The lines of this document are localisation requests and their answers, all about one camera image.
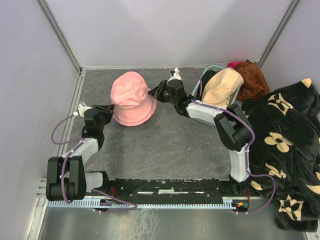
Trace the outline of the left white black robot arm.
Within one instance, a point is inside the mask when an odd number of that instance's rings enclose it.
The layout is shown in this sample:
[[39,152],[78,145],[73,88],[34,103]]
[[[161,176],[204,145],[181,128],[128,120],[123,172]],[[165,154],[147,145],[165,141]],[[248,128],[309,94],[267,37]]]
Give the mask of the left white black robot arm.
[[95,190],[99,195],[106,195],[111,189],[107,173],[103,171],[85,171],[85,163],[101,150],[104,141],[104,127],[113,118],[115,106],[97,105],[91,107],[84,102],[78,104],[77,111],[58,125],[73,117],[82,117],[84,127],[81,137],[57,142],[54,140],[55,127],[51,141],[56,145],[66,145],[77,141],[77,145],[60,156],[53,156],[47,163],[46,198],[48,201],[65,201],[70,204],[82,200],[86,193]]

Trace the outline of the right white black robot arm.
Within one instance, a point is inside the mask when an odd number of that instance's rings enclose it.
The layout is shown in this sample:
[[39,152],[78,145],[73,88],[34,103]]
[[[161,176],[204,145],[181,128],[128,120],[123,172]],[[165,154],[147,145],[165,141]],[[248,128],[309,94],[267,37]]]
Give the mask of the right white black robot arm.
[[220,141],[229,150],[229,189],[236,196],[247,191],[250,181],[249,148],[255,136],[251,124],[237,104],[219,107],[187,94],[179,79],[163,80],[148,94],[161,103],[170,103],[176,112],[216,127]]

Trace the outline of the cream bucket hat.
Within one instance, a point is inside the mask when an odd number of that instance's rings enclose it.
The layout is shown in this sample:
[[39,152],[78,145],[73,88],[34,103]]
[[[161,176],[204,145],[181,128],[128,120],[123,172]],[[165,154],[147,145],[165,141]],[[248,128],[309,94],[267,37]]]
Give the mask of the cream bucket hat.
[[233,68],[224,68],[206,84],[201,101],[209,105],[227,107],[243,83],[244,79],[237,71]]

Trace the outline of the black cloth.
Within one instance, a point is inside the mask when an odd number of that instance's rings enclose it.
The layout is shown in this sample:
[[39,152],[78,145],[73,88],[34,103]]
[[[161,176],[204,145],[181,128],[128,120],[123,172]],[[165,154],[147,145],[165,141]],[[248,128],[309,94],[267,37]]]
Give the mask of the black cloth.
[[202,87],[201,90],[198,91],[199,96],[203,96],[205,91],[205,86],[209,82],[209,80],[217,73],[217,71],[208,70],[204,73],[204,75],[201,77]]

